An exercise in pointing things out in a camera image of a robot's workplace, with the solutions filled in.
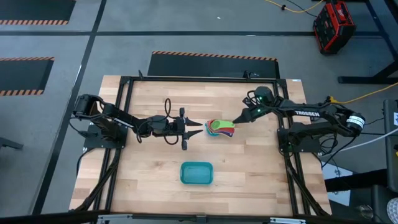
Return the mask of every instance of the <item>wooden tabletop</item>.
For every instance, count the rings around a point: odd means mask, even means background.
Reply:
[[[119,80],[120,76],[103,78],[99,95],[108,103],[114,103],[116,99]],[[129,111],[139,118],[165,114],[164,102],[170,98],[171,116],[178,116],[179,108],[185,107],[186,116],[199,123],[204,124],[209,119],[233,120],[245,107],[242,100],[247,91],[255,90],[259,85],[135,81]],[[301,81],[287,80],[287,85],[290,99],[304,103]],[[294,120],[310,122],[305,117],[295,117]],[[202,128],[204,126],[189,127],[189,130]],[[284,159],[277,150],[277,128],[276,115],[269,114],[254,123],[237,124],[232,138],[213,137],[206,131],[201,132],[188,141],[187,151],[182,151],[180,144],[169,146],[163,138],[144,138],[139,144],[133,131],[129,130],[127,144],[121,154],[111,211],[291,216]],[[93,190],[100,175],[103,155],[104,149],[98,149],[82,159],[70,208],[79,206]],[[307,188],[330,213],[319,161],[311,154],[301,153],[300,156]],[[210,186],[182,184],[180,166],[185,161],[212,163],[213,183]],[[104,189],[100,208],[104,207],[107,185]],[[296,194],[302,212],[297,186]]]

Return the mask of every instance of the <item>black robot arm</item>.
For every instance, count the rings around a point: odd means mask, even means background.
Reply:
[[[102,108],[102,112],[98,110],[97,102]],[[180,116],[170,117],[170,99],[166,99],[165,103],[167,102],[169,102],[169,111],[166,111],[166,116],[155,115],[139,119],[111,103],[104,102],[99,96],[84,94],[78,97],[73,115],[80,120],[90,120],[94,123],[100,128],[103,139],[107,141],[118,141],[122,138],[122,133],[119,131],[121,124],[131,128],[137,134],[137,140],[140,143],[141,138],[151,135],[155,137],[181,136],[182,149],[187,150],[187,140],[202,130],[185,132],[185,126],[201,126],[202,124],[186,118],[184,108],[180,108]]]
[[[365,119],[343,105],[334,105],[326,101],[318,104],[298,104],[280,96],[274,97],[272,91],[260,86],[249,91],[243,99],[248,106],[233,123],[254,122],[256,119],[274,113],[283,118],[293,116],[309,116],[323,118],[325,121],[314,124],[294,122],[289,129],[279,129],[280,148],[293,152],[319,152],[320,145],[317,136],[339,134],[344,137],[358,136],[365,124]]]

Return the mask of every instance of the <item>concrete floor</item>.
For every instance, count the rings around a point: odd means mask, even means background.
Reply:
[[[100,2],[77,1],[71,21],[66,26],[0,26],[0,32],[90,31]],[[296,2],[304,8],[314,3]],[[394,47],[398,49],[398,25],[384,1],[372,0],[371,3]],[[318,6],[313,13],[317,14],[320,8]],[[365,4],[348,3],[348,8],[358,25],[358,31],[377,31]],[[109,0],[99,31],[311,31],[312,22],[313,17],[307,14],[281,11],[263,0]],[[7,148],[0,151],[0,217],[31,212],[87,41],[88,36],[0,36],[0,57],[55,57],[43,95],[0,98],[0,136],[24,144],[23,151]],[[146,73],[154,50],[278,58],[281,78],[303,80],[309,103],[323,101],[328,95],[345,101],[380,89],[384,86],[340,85],[336,78],[340,75],[371,76],[392,62],[390,51],[380,37],[354,37],[339,54],[327,57],[319,53],[314,37],[96,37],[79,94],[98,94],[103,75],[137,75],[139,69]],[[367,121],[372,121],[382,117],[382,101],[396,99],[397,93],[396,88],[391,89],[352,103],[349,107],[362,113]],[[86,128],[86,124],[82,123],[76,123],[75,126],[78,129]],[[383,122],[366,126],[364,130],[382,133]],[[372,138],[374,137],[360,136],[355,143]],[[346,140],[341,138],[339,142],[342,145]],[[83,138],[69,129],[44,205],[44,213],[68,210],[75,184],[76,161],[82,145]],[[339,166],[355,172],[382,169],[386,166],[384,148],[384,141],[379,141],[342,152],[335,160]]]

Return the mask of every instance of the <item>hazard tape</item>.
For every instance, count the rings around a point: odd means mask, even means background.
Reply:
[[[152,54],[164,54],[164,55],[181,55],[181,56],[196,56],[196,57],[218,57],[218,58],[238,58],[238,59],[251,59],[251,60],[270,60],[277,62],[276,58],[268,57],[251,57],[251,56],[237,56],[237,55],[221,55],[221,54],[199,54],[199,53],[188,53],[188,52],[167,52],[167,51],[154,51]]]
[[[0,58],[0,61],[54,60],[54,57]],[[44,90],[0,90],[0,96],[41,95]]]
[[[11,61],[11,60],[54,60],[54,57],[0,58],[0,61]]]
[[[0,25],[66,25],[64,20],[0,20]]]
[[[41,95],[44,90],[0,90],[0,96]]]

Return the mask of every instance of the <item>teal plastic bowl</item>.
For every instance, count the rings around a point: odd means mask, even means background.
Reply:
[[[209,162],[184,162],[180,180],[183,184],[209,185],[213,181],[213,165]]]

